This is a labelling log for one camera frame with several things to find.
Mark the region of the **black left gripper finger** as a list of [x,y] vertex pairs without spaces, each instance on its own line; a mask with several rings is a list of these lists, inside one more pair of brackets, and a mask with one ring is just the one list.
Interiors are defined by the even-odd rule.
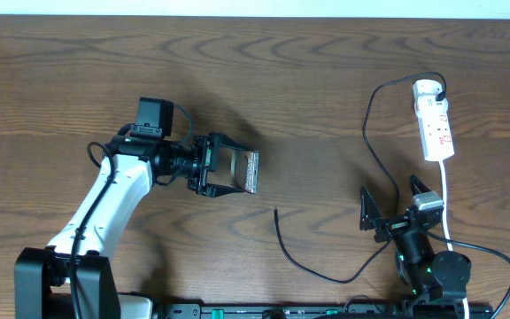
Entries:
[[206,196],[210,198],[217,198],[232,193],[244,193],[244,190],[236,188],[234,186],[225,186],[219,184],[206,185]]
[[249,152],[251,149],[243,144],[231,139],[222,133],[212,133],[213,149],[219,152],[221,148],[230,149],[232,151]]

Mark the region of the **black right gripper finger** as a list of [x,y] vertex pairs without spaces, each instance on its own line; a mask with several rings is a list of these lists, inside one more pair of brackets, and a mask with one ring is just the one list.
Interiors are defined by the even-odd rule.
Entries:
[[359,229],[376,230],[381,227],[382,215],[371,193],[365,186],[360,188],[361,212]]
[[414,196],[431,192],[431,189],[426,186],[417,175],[411,175],[409,178],[409,184],[411,188],[411,192]]

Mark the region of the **Samsung Galaxy smartphone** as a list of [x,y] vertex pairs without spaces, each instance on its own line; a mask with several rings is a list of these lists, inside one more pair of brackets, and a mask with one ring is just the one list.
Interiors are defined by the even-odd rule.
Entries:
[[255,194],[259,176],[259,152],[233,151],[230,173],[231,186],[235,192]]

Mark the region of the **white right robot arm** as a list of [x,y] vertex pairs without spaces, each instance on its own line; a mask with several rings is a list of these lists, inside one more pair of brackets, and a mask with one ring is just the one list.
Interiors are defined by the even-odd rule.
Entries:
[[371,193],[362,187],[359,228],[374,230],[377,243],[392,241],[397,247],[414,294],[403,302],[407,314],[437,305],[457,308],[467,297],[471,260],[461,253],[433,250],[426,232],[442,221],[444,201],[415,175],[410,186],[412,204],[393,218],[383,218]]

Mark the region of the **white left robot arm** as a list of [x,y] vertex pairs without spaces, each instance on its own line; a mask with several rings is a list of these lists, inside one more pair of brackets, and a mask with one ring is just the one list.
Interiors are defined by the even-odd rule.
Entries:
[[15,262],[18,318],[161,318],[163,307],[140,293],[120,293],[111,259],[140,201],[160,177],[179,177],[208,198],[253,194],[258,152],[211,133],[193,144],[161,134],[120,131],[101,145],[104,158],[86,198],[68,224],[43,249],[25,248]]

